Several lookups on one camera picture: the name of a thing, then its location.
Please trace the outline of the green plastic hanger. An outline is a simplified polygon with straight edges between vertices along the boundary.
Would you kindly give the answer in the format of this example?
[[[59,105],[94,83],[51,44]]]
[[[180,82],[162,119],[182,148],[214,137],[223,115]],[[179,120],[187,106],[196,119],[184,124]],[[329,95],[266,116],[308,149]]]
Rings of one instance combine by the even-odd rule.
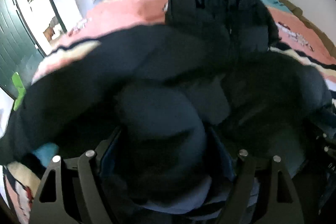
[[[24,84],[22,83],[21,77],[20,77],[18,72],[15,72],[12,75],[12,82],[13,82],[13,85],[18,92],[18,96],[15,99],[14,106],[13,106],[13,110],[17,111],[19,106],[22,103],[22,100],[23,100],[25,94],[26,94],[26,88],[25,88]]]

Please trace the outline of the dark green door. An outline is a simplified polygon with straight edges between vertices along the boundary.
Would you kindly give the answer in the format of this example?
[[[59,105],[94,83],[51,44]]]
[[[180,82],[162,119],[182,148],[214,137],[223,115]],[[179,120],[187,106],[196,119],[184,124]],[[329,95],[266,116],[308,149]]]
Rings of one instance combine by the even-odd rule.
[[[18,91],[12,82],[17,72],[24,87],[31,83],[45,54],[28,28],[17,0],[1,0],[1,88],[12,98]]]

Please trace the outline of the brown cardboard strip by bed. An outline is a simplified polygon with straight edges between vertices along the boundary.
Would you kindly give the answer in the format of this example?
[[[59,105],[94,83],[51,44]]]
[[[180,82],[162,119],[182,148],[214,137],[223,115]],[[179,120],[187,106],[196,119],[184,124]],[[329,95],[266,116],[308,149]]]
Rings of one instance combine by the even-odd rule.
[[[302,23],[307,28],[312,29],[318,35],[318,37],[321,39],[323,45],[325,46],[325,48],[327,49],[327,51],[329,52],[329,54],[332,57],[336,58],[336,55],[335,55],[335,44],[333,43],[333,41],[329,39],[329,37],[327,36],[327,34],[325,34],[313,22],[311,22],[309,19],[307,19],[303,15],[303,10],[301,8],[299,8],[298,6],[296,6],[295,4],[291,3],[288,0],[278,0],[278,1],[280,1],[281,3],[283,3],[296,17],[298,17],[298,19],[300,21],[302,21]]]

